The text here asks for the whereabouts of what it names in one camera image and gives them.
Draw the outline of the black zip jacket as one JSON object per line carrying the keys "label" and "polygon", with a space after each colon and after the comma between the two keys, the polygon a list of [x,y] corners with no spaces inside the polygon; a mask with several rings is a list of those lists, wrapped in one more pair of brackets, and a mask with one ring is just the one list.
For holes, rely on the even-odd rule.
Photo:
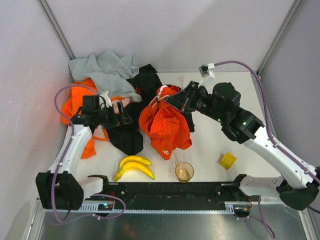
{"label": "black zip jacket", "polygon": [[[126,155],[136,155],[144,149],[143,130],[139,126],[139,117],[142,110],[156,96],[156,91],[163,84],[157,71],[150,64],[139,69],[139,73],[127,80],[142,97],[140,102],[132,102],[125,106],[125,111],[132,118],[131,124],[126,124],[108,130],[108,137],[114,147]],[[194,123],[191,114],[182,114],[188,124],[190,134],[193,133]]]}

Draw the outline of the orange shorts white drawstring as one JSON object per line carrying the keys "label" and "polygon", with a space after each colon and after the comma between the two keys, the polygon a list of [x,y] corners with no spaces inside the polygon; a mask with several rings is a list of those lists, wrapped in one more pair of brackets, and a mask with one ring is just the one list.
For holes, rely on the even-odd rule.
{"label": "orange shorts white drawstring", "polygon": [[185,117],[165,98],[177,94],[176,85],[162,85],[155,97],[142,110],[138,124],[150,138],[150,145],[164,159],[169,160],[175,149],[186,150],[192,146],[190,129]]}

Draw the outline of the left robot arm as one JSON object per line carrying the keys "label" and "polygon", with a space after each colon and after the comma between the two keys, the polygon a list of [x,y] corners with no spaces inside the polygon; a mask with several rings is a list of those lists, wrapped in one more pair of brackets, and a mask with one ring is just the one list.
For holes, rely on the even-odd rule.
{"label": "left robot arm", "polygon": [[76,211],[85,199],[105,189],[108,178],[90,175],[78,181],[76,170],[83,151],[95,129],[111,129],[132,123],[122,102],[117,102],[118,113],[112,105],[100,105],[97,96],[90,96],[71,118],[63,146],[54,163],[35,178],[40,202],[45,209]]}

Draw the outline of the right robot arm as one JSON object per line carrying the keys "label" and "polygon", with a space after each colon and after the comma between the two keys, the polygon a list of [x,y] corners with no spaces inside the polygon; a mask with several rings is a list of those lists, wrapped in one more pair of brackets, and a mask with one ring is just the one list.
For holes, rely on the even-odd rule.
{"label": "right robot arm", "polygon": [[198,111],[217,121],[231,141],[251,149],[279,173],[279,177],[240,175],[239,189],[246,196],[274,197],[292,209],[302,211],[319,193],[319,168],[298,158],[280,142],[272,142],[263,122],[240,106],[241,94],[230,82],[217,83],[209,94],[204,86],[191,81],[185,89],[164,101],[181,113]]}

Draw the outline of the orange cloth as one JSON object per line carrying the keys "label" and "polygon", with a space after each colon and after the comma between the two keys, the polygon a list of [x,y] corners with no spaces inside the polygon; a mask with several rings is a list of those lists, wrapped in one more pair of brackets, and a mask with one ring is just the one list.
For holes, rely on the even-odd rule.
{"label": "orange cloth", "polygon": [[83,96],[98,95],[100,109],[104,107],[113,107],[116,117],[119,114],[117,102],[122,102],[124,98],[116,97],[111,100],[108,97],[107,91],[98,93],[94,82],[90,78],[86,79],[83,83],[75,82],[69,88],[69,98],[62,106],[60,121],[65,125],[82,125],[89,128],[90,137],[89,140],[85,141],[85,145],[80,155],[81,159],[88,159],[96,155],[94,140],[107,141],[109,135],[107,129],[98,124],[98,111],[94,114],[82,114]]}

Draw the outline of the grey cloth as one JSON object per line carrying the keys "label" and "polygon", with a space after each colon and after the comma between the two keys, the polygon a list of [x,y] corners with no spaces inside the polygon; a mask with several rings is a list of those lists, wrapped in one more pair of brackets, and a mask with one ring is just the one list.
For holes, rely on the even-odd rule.
{"label": "grey cloth", "polygon": [[133,64],[133,56],[117,56],[107,49],[99,56],[93,53],[86,58],[75,58],[68,61],[72,78],[76,82],[91,79],[99,93],[108,92],[109,98],[130,98],[140,102],[142,97],[128,82],[139,73],[138,66]]}

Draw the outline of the upper yellow banana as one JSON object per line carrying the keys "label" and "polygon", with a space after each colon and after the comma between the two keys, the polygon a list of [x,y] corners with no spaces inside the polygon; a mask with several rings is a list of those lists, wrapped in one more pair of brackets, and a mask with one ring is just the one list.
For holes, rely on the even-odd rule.
{"label": "upper yellow banana", "polygon": [[151,173],[151,170],[148,166],[151,166],[152,163],[145,157],[130,155],[123,158],[119,164],[119,173],[124,173],[126,169],[141,170],[144,173]]}

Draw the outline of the yellow banana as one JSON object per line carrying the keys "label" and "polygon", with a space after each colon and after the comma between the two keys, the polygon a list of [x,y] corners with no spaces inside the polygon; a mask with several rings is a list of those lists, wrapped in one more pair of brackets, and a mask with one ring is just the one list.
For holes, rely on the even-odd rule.
{"label": "yellow banana", "polygon": [[145,174],[146,176],[148,176],[152,180],[156,179],[155,175],[153,174],[153,172],[149,169],[149,167],[146,164],[131,161],[131,162],[125,163],[122,167],[120,167],[118,172],[115,174],[113,181],[117,182],[118,180],[120,180],[122,178],[122,176],[125,173],[127,173],[129,171],[139,171],[139,172]]}
{"label": "yellow banana", "polygon": [[126,169],[141,170],[144,173],[151,173],[151,170],[148,166],[151,166],[152,163],[145,157],[130,155],[123,158],[119,164],[119,173],[124,173]]}

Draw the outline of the lower yellow banana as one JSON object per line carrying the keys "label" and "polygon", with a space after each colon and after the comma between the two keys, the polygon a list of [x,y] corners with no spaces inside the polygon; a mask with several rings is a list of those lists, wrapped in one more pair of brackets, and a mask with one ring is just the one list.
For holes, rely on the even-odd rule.
{"label": "lower yellow banana", "polygon": [[129,171],[139,171],[139,172],[145,174],[146,176],[148,176],[152,180],[156,179],[155,175],[153,174],[153,172],[149,169],[149,167],[146,164],[131,161],[131,162],[125,163],[122,167],[120,167],[118,172],[115,174],[113,181],[117,182],[118,180],[120,180],[122,178],[122,176],[125,173],[127,173]]}

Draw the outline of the yellow cube block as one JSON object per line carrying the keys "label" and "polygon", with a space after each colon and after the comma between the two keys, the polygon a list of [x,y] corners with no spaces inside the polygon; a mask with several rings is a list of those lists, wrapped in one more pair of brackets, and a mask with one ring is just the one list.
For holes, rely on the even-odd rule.
{"label": "yellow cube block", "polygon": [[229,170],[233,164],[236,162],[237,158],[229,152],[226,152],[224,156],[220,159],[219,164],[226,170]]}

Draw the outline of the amber plastic cup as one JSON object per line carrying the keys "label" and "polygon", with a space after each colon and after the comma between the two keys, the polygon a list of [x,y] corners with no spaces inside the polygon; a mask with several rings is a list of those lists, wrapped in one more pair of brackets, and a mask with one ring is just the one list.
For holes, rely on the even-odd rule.
{"label": "amber plastic cup", "polygon": [[187,183],[194,176],[194,168],[188,162],[180,162],[175,167],[175,175],[180,183]]}

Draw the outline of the right aluminium frame rail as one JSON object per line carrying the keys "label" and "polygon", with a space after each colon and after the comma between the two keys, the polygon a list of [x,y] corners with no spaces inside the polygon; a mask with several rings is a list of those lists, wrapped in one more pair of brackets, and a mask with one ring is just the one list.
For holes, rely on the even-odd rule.
{"label": "right aluminium frame rail", "polygon": [[264,97],[265,97],[265,100],[266,100],[266,104],[265,104],[264,101],[263,101],[263,93],[261,91],[261,88],[260,88],[260,85],[259,85],[257,79],[255,78],[253,73],[251,73],[250,75],[251,75],[253,86],[254,86],[254,89],[255,89],[255,92],[256,92],[256,95],[257,95],[258,103],[259,103],[259,106],[260,106],[261,111],[262,111],[263,122],[264,123],[266,122],[265,118],[267,117],[268,118],[268,122],[269,122],[268,126],[270,127],[270,130],[271,130],[273,138],[277,142],[280,142],[280,136],[279,136],[279,131],[278,131],[276,122],[275,122],[275,116],[274,116],[274,113],[272,111],[271,104],[269,102],[269,98],[267,96],[266,90],[264,89],[263,84],[261,84],[262,88],[264,89]]}

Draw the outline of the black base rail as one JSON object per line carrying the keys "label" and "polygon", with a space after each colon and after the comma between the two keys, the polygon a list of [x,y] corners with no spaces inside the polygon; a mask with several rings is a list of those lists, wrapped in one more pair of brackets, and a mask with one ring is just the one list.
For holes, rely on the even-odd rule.
{"label": "black base rail", "polygon": [[232,182],[119,182],[102,193],[113,193],[133,211],[214,211],[225,210],[225,202],[258,200]]}

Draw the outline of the left aluminium frame post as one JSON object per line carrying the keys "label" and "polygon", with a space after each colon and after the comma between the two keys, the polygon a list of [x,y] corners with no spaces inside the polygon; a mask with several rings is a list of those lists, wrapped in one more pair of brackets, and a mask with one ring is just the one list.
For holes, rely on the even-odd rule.
{"label": "left aluminium frame post", "polygon": [[45,17],[47,18],[48,23],[50,24],[54,34],[56,35],[58,41],[60,42],[63,50],[65,51],[69,60],[73,60],[75,58],[74,52],[70,47],[67,38],[65,37],[57,18],[55,17],[49,3],[47,0],[37,0],[41,10],[43,11]]}

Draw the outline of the aluminium frame post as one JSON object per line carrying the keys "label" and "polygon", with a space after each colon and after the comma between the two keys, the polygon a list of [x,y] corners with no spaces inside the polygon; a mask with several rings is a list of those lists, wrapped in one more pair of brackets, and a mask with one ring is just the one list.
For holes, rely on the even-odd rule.
{"label": "aluminium frame post", "polygon": [[65,51],[69,60],[73,60],[75,58],[74,52],[70,47],[67,38],[65,37],[57,18],[55,17],[49,3],[47,0],[37,0],[41,10],[43,11],[45,17],[47,18],[48,23],[50,24],[54,34],[56,35],[58,41],[60,42],[63,50]]}
{"label": "aluminium frame post", "polygon": [[275,54],[276,50],[280,46],[283,38],[287,34],[288,30],[290,29],[294,19],[298,15],[301,7],[304,4],[304,0],[294,0],[286,13],[280,27],[278,28],[266,54],[264,55],[258,69],[257,75],[260,77],[263,71],[266,69],[267,65],[269,64],[270,60],[272,59],[273,55]]}

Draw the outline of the right aluminium frame post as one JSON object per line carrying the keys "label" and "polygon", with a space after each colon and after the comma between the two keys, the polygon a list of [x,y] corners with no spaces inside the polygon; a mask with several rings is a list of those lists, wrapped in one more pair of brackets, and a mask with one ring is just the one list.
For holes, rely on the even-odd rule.
{"label": "right aluminium frame post", "polygon": [[304,4],[304,0],[294,0],[286,13],[280,27],[278,28],[266,54],[264,55],[258,69],[257,75],[260,77],[263,71],[266,69],[267,65],[269,64],[270,60],[272,59],[273,55],[275,54],[276,50],[280,46],[283,38],[287,34],[288,30],[290,29],[294,19],[298,15],[301,7]]}

